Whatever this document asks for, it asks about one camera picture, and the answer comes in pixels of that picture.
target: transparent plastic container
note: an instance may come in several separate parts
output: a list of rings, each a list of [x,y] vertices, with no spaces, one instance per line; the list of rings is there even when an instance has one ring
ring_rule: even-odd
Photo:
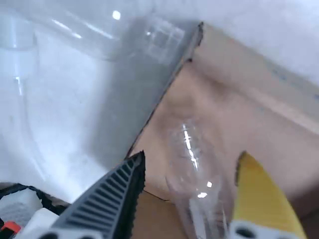
[[[2,7],[0,31],[0,147],[11,157],[3,160],[14,167],[27,160],[44,179],[44,160],[33,139],[27,110],[27,81],[37,70],[36,38],[30,22]]]
[[[140,47],[146,17],[153,10],[152,1],[140,0],[2,0],[0,4],[54,30],[81,51],[108,60]]]
[[[190,239],[227,238],[233,200],[214,146],[188,120],[169,133],[166,181]]]

